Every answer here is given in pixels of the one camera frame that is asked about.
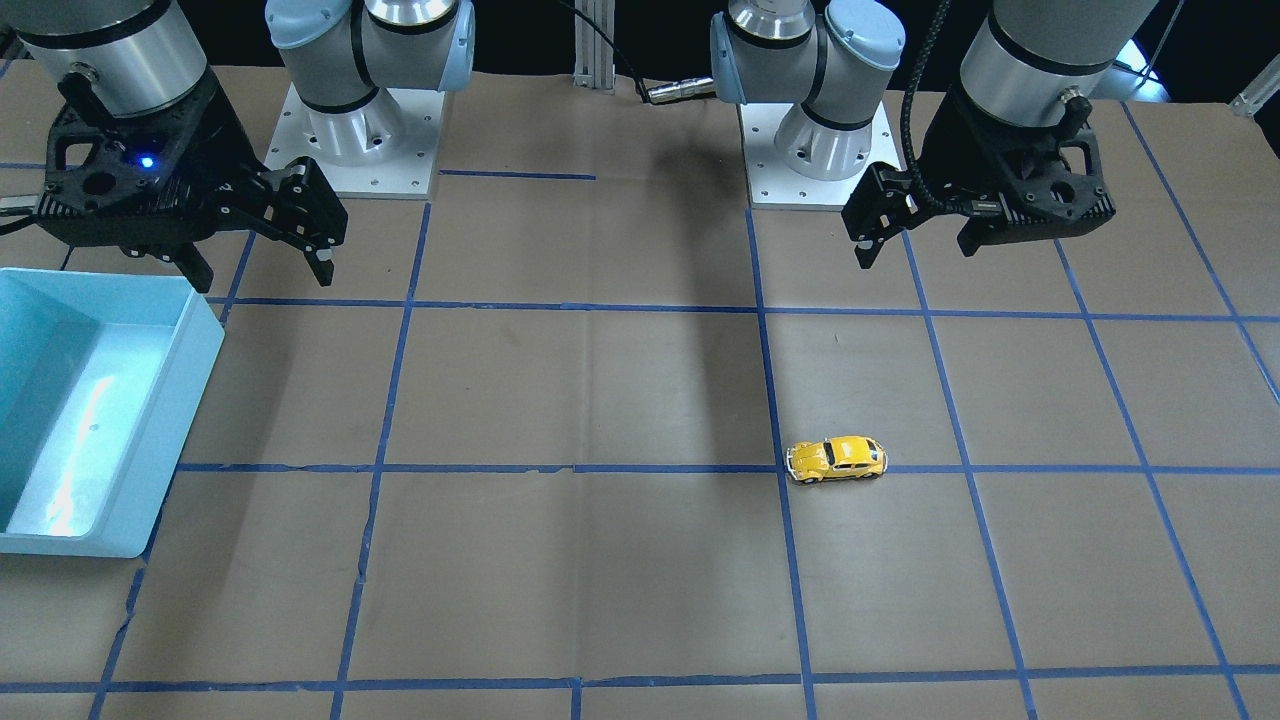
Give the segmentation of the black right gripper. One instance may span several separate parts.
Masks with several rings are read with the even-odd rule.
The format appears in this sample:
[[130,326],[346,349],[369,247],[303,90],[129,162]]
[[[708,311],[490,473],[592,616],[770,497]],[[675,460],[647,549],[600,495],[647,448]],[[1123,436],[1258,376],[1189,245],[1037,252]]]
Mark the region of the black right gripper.
[[269,170],[218,76],[205,69],[174,102],[115,117],[86,68],[68,70],[49,132],[38,227],[72,247],[141,246],[198,293],[215,273],[197,249],[219,231],[248,229],[302,252],[332,286],[348,213],[314,158]]

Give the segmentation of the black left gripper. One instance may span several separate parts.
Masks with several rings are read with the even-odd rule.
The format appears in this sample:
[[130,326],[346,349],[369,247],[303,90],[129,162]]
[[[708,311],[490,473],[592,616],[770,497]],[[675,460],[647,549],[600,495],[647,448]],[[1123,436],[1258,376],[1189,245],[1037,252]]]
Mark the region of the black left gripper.
[[1064,114],[1046,127],[1016,127],[989,117],[960,86],[943,96],[913,146],[915,90],[902,97],[899,128],[905,167],[873,161],[841,210],[861,269],[886,241],[936,217],[963,217],[956,242],[964,258],[984,247],[1088,234],[1112,220],[1091,100],[1074,88]]

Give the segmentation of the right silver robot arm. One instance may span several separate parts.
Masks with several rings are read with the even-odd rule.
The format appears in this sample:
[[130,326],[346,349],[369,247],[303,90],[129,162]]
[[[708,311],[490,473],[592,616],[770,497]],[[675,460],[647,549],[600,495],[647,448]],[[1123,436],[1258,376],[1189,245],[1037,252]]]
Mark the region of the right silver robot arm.
[[324,165],[410,146],[394,91],[460,91],[474,67],[470,1],[269,1],[264,17],[308,124],[307,152],[259,160],[175,1],[5,1],[3,23],[63,97],[44,186],[3,200],[3,233],[37,225],[72,249],[174,265],[198,292],[198,243],[251,231],[333,281],[348,215]]

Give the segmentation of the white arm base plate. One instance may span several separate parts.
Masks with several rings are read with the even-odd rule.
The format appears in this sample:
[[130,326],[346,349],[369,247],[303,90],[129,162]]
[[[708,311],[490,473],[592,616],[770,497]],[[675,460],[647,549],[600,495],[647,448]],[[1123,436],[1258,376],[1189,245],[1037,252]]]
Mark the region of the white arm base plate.
[[819,126],[797,104],[737,109],[754,209],[838,211],[872,164],[901,167],[884,104],[852,131]]
[[429,201],[451,94],[383,88],[366,106],[326,115],[291,86],[262,159],[280,169],[312,158],[340,199]]

